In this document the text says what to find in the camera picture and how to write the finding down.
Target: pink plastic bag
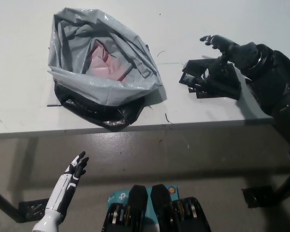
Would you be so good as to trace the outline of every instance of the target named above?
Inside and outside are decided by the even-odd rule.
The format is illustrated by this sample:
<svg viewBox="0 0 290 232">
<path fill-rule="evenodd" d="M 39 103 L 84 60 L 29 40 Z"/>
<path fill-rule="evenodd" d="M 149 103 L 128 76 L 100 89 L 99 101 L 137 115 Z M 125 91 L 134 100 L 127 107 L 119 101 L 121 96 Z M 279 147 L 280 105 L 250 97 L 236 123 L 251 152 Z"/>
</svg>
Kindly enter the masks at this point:
<svg viewBox="0 0 290 232">
<path fill-rule="evenodd" d="M 121 65 L 118 58 L 111 56 L 102 43 L 95 41 L 92 51 L 87 74 L 115 81 L 122 81 L 126 77 L 128 68 Z"/>
</svg>

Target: plastic bag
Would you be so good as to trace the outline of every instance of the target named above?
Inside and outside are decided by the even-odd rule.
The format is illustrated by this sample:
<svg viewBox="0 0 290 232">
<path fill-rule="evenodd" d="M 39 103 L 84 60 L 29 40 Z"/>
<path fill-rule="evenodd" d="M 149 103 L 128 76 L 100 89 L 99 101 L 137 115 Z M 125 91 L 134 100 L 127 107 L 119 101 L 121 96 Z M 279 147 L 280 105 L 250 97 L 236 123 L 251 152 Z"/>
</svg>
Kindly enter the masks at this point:
<svg viewBox="0 0 290 232">
<path fill-rule="evenodd" d="M 48 65 L 61 104 L 107 128 L 133 123 L 142 98 L 162 86 L 148 46 L 100 10 L 54 15 Z"/>
</svg>

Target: robot forearm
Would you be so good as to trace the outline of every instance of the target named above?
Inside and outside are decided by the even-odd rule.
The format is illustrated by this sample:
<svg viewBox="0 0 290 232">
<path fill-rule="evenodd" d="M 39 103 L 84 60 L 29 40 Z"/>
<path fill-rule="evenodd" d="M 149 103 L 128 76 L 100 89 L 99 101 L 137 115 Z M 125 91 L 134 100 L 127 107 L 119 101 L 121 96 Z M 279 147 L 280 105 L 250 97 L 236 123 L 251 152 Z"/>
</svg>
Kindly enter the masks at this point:
<svg viewBox="0 0 290 232">
<path fill-rule="evenodd" d="M 89 158 L 82 159 L 84 156 L 85 152 L 77 156 L 60 176 L 47 203 L 45 216 L 34 226 L 33 232 L 58 232 L 58 226 L 65 219 L 79 178 L 86 172 L 84 168 Z"/>
</svg>

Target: gray floor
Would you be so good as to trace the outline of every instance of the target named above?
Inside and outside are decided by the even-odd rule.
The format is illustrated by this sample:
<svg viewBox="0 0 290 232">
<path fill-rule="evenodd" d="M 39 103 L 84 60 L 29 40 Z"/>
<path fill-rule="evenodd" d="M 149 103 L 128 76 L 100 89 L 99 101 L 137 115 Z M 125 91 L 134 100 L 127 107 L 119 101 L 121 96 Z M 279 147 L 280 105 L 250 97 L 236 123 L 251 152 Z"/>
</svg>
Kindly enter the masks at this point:
<svg viewBox="0 0 290 232">
<path fill-rule="evenodd" d="M 75 155 L 90 156 L 60 226 L 101 231 L 107 196 L 133 184 L 177 184 L 195 196 L 214 232 L 290 232 L 290 198 L 272 209 L 247 209 L 241 189 L 280 185 L 290 170 L 288 145 L 270 126 L 105 133 L 0 140 L 0 193 L 13 204 L 49 197 Z M 28 231 L 0 212 L 0 232 Z"/>
</svg>

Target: white table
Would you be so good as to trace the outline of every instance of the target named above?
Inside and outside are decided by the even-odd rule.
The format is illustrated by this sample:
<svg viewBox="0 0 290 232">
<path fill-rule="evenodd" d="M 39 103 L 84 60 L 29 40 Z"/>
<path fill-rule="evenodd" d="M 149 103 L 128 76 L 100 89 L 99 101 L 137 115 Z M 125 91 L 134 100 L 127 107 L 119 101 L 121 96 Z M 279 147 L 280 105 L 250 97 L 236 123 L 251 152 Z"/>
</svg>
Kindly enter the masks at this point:
<svg viewBox="0 0 290 232">
<path fill-rule="evenodd" d="M 63 107 L 46 106 L 53 91 L 47 72 L 52 19 L 64 7 L 101 9 L 149 45 L 167 100 L 146 107 L 124 131 L 272 122 L 245 84 L 239 102 L 200 100 L 178 80 L 189 59 L 219 56 L 199 41 L 208 34 L 264 43 L 290 58 L 290 0 L 0 1 L 0 138 L 107 131 Z"/>
</svg>

